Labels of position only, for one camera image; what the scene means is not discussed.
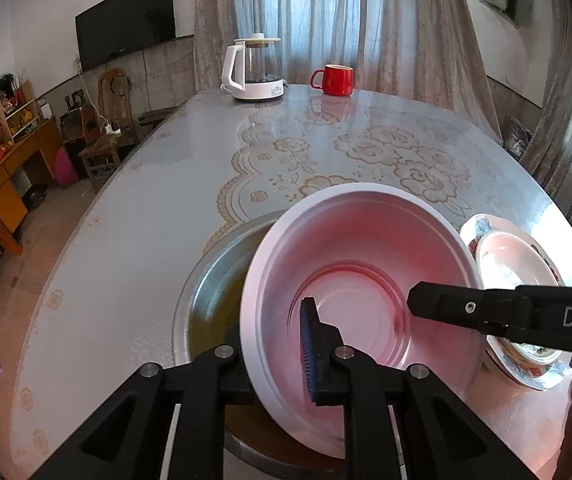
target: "black tv screen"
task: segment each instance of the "black tv screen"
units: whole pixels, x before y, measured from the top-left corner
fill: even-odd
[[[104,0],[74,21],[84,70],[175,38],[173,0]]]

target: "dining table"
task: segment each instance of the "dining table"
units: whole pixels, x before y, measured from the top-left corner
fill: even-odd
[[[495,140],[453,111],[292,84],[266,102],[201,91],[101,189],[44,286],[14,388],[15,464],[31,474],[142,364],[188,362],[175,351],[178,298],[221,238],[348,182],[412,193],[457,231],[478,213],[507,219],[572,286],[572,227],[562,212]],[[562,442],[571,381],[568,368],[557,386],[537,392],[484,366],[466,402],[538,472]],[[224,455],[225,478],[268,478]]]

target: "electric kettle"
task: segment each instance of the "electric kettle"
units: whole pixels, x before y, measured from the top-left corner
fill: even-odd
[[[276,43],[256,32],[226,50],[221,88],[243,101],[274,99],[284,93],[284,81],[277,72]]]

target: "wooden chair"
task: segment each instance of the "wooden chair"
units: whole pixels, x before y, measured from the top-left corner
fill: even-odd
[[[134,130],[134,120],[130,107],[128,74],[122,68],[113,68],[101,74],[99,86],[99,111],[110,124],[117,124],[121,133],[130,136],[134,144],[139,140]]]
[[[124,156],[120,156],[117,150],[122,149],[123,155],[128,151],[123,148],[139,144],[130,108],[131,84],[126,71],[113,68],[104,72],[99,77],[98,86],[99,111],[115,129],[120,128],[121,133],[101,134],[93,145],[79,152],[95,193],[121,165]]]

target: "curtain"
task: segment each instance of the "curtain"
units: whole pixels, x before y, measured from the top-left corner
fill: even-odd
[[[221,84],[223,53],[237,37],[233,0],[195,0],[194,65],[197,92]]]
[[[572,3],[552,3],[553,53],[544,104],[520,163],[554,197],[572,164]]]
[[[197,0],[197,89],[219,85],[224,1],[230,0]],[[466,0],[231,1],[235,37],[263,32],[282,39],[277,61],[286,81],[307,84],[326,63],[350,65],[356,88],[449,108],[501,143]],[[205,19],[199,16],[204,12]]]

